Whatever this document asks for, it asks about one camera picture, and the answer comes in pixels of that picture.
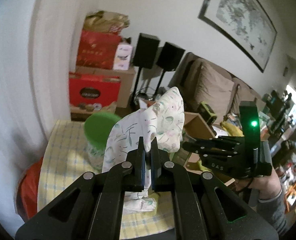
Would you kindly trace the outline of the grey sleeve forearm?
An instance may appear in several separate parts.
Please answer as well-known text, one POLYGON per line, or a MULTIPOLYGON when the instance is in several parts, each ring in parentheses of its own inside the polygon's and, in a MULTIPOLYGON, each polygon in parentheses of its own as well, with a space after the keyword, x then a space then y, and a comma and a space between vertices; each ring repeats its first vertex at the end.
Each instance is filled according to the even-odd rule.
POLYGON ((257 202, 257 213, 277 231, 280 237, 289 229, 285 209, 282 187, 275 196, 267 199, 259 198, 257 202))

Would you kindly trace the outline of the person right hand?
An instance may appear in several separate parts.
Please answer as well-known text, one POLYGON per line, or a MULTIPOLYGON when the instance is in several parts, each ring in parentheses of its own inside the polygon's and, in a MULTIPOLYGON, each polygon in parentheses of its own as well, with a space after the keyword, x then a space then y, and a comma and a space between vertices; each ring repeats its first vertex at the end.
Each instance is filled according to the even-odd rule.
POLYGON ((260 200, 271 200, 282 193, 282 186, 274 168, 270 176, 256 177, 248 187, 259 191, 260 200))

